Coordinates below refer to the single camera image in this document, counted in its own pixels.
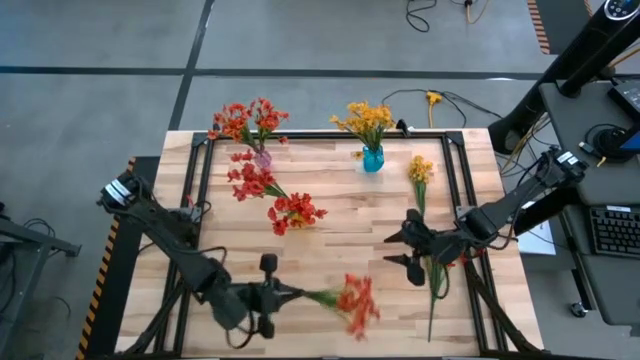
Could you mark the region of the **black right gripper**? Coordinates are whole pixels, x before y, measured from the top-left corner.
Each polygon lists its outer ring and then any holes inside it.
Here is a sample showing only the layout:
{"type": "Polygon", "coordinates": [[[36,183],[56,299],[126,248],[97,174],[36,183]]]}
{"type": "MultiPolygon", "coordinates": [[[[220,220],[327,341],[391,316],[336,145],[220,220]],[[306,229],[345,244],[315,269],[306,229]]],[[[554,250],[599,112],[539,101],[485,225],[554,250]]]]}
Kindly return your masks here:
{"type": "MultiPolygon", "coordinates": [[[[461,230],[429,231],[424,236],[423,217],[416,209],[408,209],[406,218],[401,224],[401,229],[384,239],[383,242],[418,243],[421,240],[427,253],[442,265],[453,263],[465,249],[465,235],[461,230]]],[[[425,271],[421,266],[420,257],[402,254],[384,256],[383,259],[404,266],[406,268],[406,277],[411,284],[415,286],[423,286],[425,284],[425,271]]]]}

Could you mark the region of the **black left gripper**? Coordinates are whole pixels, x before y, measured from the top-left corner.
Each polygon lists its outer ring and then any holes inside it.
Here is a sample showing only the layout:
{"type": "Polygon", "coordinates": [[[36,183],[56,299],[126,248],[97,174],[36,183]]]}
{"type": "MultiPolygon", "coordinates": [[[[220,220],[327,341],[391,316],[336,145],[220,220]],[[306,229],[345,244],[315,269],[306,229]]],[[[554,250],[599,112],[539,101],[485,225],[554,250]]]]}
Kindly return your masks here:
{"type": "Polygon", "coordinates": [[[271,314],[278,312],[284,304],[300,298],[304,293],[302,289],[282,283],[275,276],[277,268],[278,256],[273,253],[263,254],[260,259],[260,270],[264,272],[264,281],[249,284],[248,308],[260,313],[258,332],[265,339],[272,339],[275,335],[271,314]]]}

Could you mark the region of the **teal glass vase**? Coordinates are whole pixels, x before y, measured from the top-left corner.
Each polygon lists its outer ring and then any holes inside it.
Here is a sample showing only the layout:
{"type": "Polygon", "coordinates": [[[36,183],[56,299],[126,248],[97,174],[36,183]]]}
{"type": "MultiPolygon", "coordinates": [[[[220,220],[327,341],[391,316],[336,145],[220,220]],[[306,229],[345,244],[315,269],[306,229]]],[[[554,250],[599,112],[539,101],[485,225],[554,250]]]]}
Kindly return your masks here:
{"type": "Polygon", "coordinates": [[[382,146],[371,149],[368,146],[363,147],[363,168],[368,173],[379,171],[384,165],[384,150],[382,146]]]}

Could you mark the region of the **white paper sheet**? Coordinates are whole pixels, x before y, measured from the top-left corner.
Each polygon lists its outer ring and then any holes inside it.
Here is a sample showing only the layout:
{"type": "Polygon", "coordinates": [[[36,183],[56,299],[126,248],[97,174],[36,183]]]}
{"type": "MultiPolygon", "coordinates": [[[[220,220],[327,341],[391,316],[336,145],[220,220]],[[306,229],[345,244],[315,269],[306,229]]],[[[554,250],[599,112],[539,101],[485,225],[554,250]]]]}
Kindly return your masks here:
{"type": "Polygon", "coordinates": [[[518,248],[521,254],[555,256],[556,248],[553,241],[549,221],[535,225],[530,230],[517,236],[518,248]]]}

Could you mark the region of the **black angled support beam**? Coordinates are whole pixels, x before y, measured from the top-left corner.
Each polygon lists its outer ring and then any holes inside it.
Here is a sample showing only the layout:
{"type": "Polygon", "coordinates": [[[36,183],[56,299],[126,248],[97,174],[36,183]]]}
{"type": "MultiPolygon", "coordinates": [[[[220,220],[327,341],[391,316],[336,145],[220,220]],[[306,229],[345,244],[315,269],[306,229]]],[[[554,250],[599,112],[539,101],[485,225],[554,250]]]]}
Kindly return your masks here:
{"type": "Polygon", "coordinates": [[[557,188],[544,198],[523,208],[516,216],[513,231],[516,236],[558,215],[568,205],[580,204],[580,196],[575,186],[557,188]]]}

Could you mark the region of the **black hazard-edged platform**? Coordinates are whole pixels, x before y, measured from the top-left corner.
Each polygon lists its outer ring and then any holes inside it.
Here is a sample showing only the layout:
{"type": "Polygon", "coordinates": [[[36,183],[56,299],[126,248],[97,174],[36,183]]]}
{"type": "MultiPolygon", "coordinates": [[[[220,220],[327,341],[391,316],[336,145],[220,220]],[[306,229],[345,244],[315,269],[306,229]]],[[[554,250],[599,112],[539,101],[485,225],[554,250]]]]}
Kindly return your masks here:
{"type": "Polygon", "coordinates": [[[113,215],[74,360],[115,352],[142,232],[113,215]]]}

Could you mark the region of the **grey desk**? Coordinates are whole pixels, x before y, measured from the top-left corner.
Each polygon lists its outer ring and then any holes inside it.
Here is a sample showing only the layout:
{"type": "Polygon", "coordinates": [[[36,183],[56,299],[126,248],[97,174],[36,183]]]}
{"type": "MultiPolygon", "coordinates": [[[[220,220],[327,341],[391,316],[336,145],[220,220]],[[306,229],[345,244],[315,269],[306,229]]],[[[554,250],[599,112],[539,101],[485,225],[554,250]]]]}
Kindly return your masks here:
{"type": "Polygon", "coordinates": [[[594,307],[609,325],[640,327],[640,259],[596,254],[589,213],[595,207],[640,216],[640,159],[599,165],[579,148],[585,136],[592,136],[606,124],[632,126],[631,118],[609,98],[611,87],[608,82],[591,83],[578,96],[565,97],[556,85],[543,84],[540,92],[560,147],[589,165],[581,182],[562,191],[561,215],[565,234],[577,249],[594,307]]]}

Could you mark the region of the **black keyboard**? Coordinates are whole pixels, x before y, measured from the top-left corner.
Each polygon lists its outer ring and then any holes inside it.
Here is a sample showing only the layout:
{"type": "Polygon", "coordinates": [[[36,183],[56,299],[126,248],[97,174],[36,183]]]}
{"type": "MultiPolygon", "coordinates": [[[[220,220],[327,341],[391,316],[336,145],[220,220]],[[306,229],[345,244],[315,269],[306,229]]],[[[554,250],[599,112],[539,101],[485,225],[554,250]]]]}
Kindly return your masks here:
{"type": "Polygon", "coordinates": [[[640,259],[640,207],[590,207],[588,215],[595,254],[640,259]]]}

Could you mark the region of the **black round desk device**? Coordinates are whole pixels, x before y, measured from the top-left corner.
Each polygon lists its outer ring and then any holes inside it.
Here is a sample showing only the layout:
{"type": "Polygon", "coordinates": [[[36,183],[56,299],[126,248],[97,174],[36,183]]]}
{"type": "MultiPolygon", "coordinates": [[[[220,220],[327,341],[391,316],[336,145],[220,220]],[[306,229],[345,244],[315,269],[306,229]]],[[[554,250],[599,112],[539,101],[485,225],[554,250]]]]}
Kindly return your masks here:
{"type": "Polygon", "coordinates": [[[598,159],[598,165],[604,162],[624,163],[637,154],[636,150],[623,147],[632,135],[629,129],[614,124],[597,124],[584,135],[579,147],[587,154],[598,159]]]}

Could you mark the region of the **grey metal cart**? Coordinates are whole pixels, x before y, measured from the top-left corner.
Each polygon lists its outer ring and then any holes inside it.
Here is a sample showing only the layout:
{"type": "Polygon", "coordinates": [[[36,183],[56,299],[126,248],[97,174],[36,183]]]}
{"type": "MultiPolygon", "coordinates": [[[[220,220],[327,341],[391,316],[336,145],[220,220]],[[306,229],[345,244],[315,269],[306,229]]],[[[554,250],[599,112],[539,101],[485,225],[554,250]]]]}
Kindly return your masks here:
{"type": "Polygon", "coordinates": [[[20,224],[3,210],[0,202],[0,360],[7,360],[48,259],[56,254],[77,257],[81,246],[57,238],[43,219],[20,224]]]}

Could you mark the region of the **black tower fan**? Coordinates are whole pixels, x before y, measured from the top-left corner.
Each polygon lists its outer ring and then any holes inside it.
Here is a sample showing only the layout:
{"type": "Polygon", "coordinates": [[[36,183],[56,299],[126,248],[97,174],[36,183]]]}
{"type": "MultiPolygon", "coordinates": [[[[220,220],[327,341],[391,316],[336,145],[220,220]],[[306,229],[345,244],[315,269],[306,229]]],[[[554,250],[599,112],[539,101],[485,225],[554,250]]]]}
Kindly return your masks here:
{"type": "Polygon", "coordinates": [[[507,138],[522,139],[545,112],[540,86],[563,83],[626,27],[640,27],[640,0],[606,0],[568,47],[551,63],[514,109],[488,127],[493,150],[510,154],[507,138]]]}

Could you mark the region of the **orange black hazard tape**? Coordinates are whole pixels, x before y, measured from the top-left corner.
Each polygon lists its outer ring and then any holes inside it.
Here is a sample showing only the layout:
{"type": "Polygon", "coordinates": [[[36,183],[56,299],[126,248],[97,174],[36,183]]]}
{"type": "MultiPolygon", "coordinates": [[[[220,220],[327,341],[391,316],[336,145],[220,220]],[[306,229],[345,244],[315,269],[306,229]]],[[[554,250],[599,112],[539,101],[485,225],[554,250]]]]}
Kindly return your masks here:
{"type": "Polygon", "coordinates": [[[545,55],[551,54],[551,46],[546,34],[544,24],[536,0],[526,0],[529,15],[534,27],[536,39],[538,41],[540,51],[545,55]]]}

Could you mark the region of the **black desk pole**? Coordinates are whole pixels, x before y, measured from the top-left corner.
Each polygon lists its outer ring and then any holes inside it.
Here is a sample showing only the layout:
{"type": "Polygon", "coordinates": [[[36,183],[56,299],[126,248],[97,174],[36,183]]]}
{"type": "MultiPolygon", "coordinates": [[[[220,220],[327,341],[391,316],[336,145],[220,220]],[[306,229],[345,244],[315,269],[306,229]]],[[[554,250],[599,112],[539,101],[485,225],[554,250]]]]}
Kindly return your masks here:
{"type": "Polygon", "coordinates": [[[640,27],[629,26],[619,31],[559,87],[560,93],[567,97],[573,97],[583,85],[595,77],[638,37],[640,37],[640,27]]]}

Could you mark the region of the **black laptop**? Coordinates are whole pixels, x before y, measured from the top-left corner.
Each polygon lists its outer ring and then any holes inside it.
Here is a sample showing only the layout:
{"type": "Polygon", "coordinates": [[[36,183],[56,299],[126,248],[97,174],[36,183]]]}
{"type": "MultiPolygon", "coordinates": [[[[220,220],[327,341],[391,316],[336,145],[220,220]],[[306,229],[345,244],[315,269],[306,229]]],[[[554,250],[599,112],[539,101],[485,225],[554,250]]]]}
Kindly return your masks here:
{"type": "Polygon", "coordinates": [[[640,81],[620,82],[607,95],[630,118],[640,122],[640,81]]]}

